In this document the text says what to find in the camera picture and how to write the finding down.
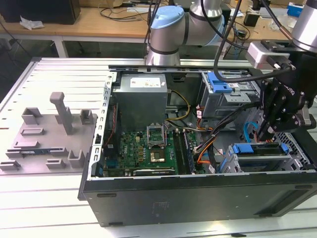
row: black cable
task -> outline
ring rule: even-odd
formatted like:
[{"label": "black cable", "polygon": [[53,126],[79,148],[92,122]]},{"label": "black cable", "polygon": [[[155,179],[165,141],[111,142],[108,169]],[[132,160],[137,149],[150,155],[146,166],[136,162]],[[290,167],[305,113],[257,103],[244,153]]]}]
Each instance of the black cable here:
[{"label": "black cable", "polygon": [[100,11],[100,15],[105,17],[105,18],[108,18],[108,19],[111,19],[111,20],[124,20],[124,19],[128,19],[128,18],[131,18],[131,17],[135,17],[135,16],[140,16],[140,15],[143,15],[143,14],[147,14],[147,12],[143,12],[143,13],[138,13],[138,14],[135,14],[135,15],[132,15],[132,16],[125,16],[125,17],[110,17],[110,16],[106,16],[103,14],[103,11],[109,9],[108,7],[107,8],[104,8],[103,10]]},{"label": "black cable", "polygon": [[244,105],[240,106],[239,108],[237,108],[236,110],[234,110],[231,113],[229,113],[228,115],[226,115],[213,128],[213,130],[212,130],[212,132],[210,134],[210,138],[206,142],[204,142],[202,146],[199,147],[199,150],[205,148],[218,135],[220,130],[225,128],[226,125],[228,125],[229,123],[233,122],[237,118],[237,116],[239,115],[239,113],[241,111],[244,111],[244,110],[249,109],[249,108],[259,107],[259,106],[260,106],[260,102],[244,104]]},{"label": "black cable", "polygon": [[230,30],[231,30],[231,28],[232,28],[232,26],[234,24],[234,21],[235,21],[235,19],[237,17],[241,2],[242,2],[242,0],[239,0],[238,3],[237,3],[237,7],[236,7],[236,9],[235,9],[235,11],[233,13],[233,16],[232,16],[232,19],[230,21],[229,27],[228,27],[228,29],[227,29],[227,31],[226,31],[221,43],[220,43],[219,49],[218,49],[218,51],[216,53],[216,56],[215,56],[215,59],[214,59],[213,72],[214,72],[215,76],[217,77],[217,79],[219,79],[219,80],[221,80],[223,82],[226,82],[226,83],[248,82],[248,81],[262,80],[262,79],[276,77],[278,75],[290,72],[291,70],[295,69],[295,68],[291,68],[291,66],[289,66],[289,65],[286,65],[286,67],[284,69],[275,70],[275,71],[273,71],[271,73],[263,74],[263,75],[260,75],[260,76],[246,76],[246,77],[240,77],[240,78],[225,78],[225,77],[222,77],[220,75],[219,70],[218,70],[219,58],[220,58],[223,46],[224,46],[224,44],[226,42],[226,39],[228,38]]},{"label": "black cable", "polygon": [[148,23],[147,33],[146,33],[145,38],[144,38],[143,58],[145,58],[146,40],[148,40],[148,44],[149,44],[150,43],[151,26],[152,26],[152,23],[154,21],[155,15],[159,9],[160,2],[161,2],[161,0],[156,0],[155,6],[153,8],[153,13],[152,13],[152,16],[150,18],[150,22]]},{"label": "black cable", "polygon": [[275,16],[275,14],[272,12],[271,8],[269,8],[269,6],[266,3],[266,0],[261,0],[263,6],[266,8],[267,12],[270,14],[270,16],[272,17],[273,21],[275,22],[275,24],[278,26],[278,28],[280,28],[282,26],[282,24],[278,21],[277,17]]},{"label": "black cable", "polygon": [[11,33],[4,27],[4,25],[2,24],[1,21],[0,21],[0,25],[1,25],[2,28],[5,30],[5,32],[6,32],[7,34],[9,34],[10,37],[11,37],[16,43],[18,43],[18,45],[22,48],[22,50],[24,50],[25,53],[26,53],[30,58],[32,58],[31,54],[30,54],[26,49],[24,49],[24,47],[20,44],[20,42],[19,42],[14,36],[11,35]]},{"label": "black cable", "polygon": [[203,12],[203,15],[204,15],[206,21],[207,21],[208,24],[212,27],[212,29],[215,31],[215,33],[217,33],[218,36],[220,36],[220,37],[221,37],[223,40],[225,40],[227,43],[229,43],[229,44],[231,44],[231,45],[233,45],[233,46],[235,46],[235,47],[242,48],[242,49],[245,49],[245,50],[248,49],[248,47],[241,47],[240,45],[237,45],[237,44],[235,44],[234,42],[229,41],[229,40],[227,39],[228,36],[227,36],[227,37],[224,37],[224,36],[217,30],[217,28],[212,24],[212,22],[209,20],[207,14],[206,14],[206,11],[205,11],[204,0],[200,0],[200,4],[201,4],[201,6],[202,6],[202,12]]}]

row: white table frame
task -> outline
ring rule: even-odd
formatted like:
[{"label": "white table frame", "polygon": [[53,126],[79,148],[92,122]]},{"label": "white table frame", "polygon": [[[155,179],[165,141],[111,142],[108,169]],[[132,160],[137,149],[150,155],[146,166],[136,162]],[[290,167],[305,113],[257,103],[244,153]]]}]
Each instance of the white table frame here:
[{"label": "white table frame", "polygon": [[[83,42],[120,42],[120,43],[144,43],[144,38],[133,38],[133,37],[99,37],[99,36],[62,36],[62,35],[33,35],[33,34],[12,34],[16,39],[19,40],[42,40],[42,41],[53,41],[55,43],[58,56],[60,58],[68,58],[68,52],[65,46],[65,41],[83,41]],[[12,39],[7,33],[0,33],[0,39]],[[213,46],[219,46],[220,42],[215,42]],[[229,46],[226,43],[222,49],[222,56]]]}]

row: metal table leg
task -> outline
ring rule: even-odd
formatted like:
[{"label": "metal table leg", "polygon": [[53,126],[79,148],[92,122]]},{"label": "metal table leg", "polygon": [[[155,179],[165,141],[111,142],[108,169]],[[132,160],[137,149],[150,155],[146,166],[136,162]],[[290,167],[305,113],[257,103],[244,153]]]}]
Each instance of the metal table leg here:
[{"label": "metal table leg", "polygon": [[67,49],[65,46],[65,42],[62,40],[62,38],[54,39],[55,46],[58,52],[58,56],[60,58],[68,58]]}]

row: ram slot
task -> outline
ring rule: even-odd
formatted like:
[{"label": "ram slot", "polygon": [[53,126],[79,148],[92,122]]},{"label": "ram slot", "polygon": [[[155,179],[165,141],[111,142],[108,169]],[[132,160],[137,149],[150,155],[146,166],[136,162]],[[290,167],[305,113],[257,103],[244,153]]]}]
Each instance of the ram slot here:
[{"label": "ram slot", "polygon": [[178,174],[185,175],[186,174],[185,160],[184,160],[184,156],[182,153],[180,137],[179,137],[178,132],[176,132],[176,131],[173,131],[173,140],[174,140],[174,148],[175,148],[175,156],[176,156]]}]

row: white paper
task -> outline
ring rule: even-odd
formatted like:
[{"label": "white paper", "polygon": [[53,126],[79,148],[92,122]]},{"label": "white paper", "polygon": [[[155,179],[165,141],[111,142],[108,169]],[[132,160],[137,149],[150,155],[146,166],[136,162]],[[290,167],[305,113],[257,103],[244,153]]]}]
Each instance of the white paper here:
[{"label": "white paper", "polygon": [[29,29],[30,31],[35,28],[44,27],[43,22],[41,21],[29,21],[23,18],[22,16],[20,16],[20,18],[21,18],[20,25],[24,26],[26,29]]},{"label": "white paper", "polygon": [[[235,8],[231,9],[230,16],[233,16],[235,10],[236,10]],[[241,11],[238,11],[237,17],[241,17],[241,16],[244,16],[244,14]]]},{"label": "white paper", "polygon": [[131,78],[131,88],[160,88],[159,78]]}]

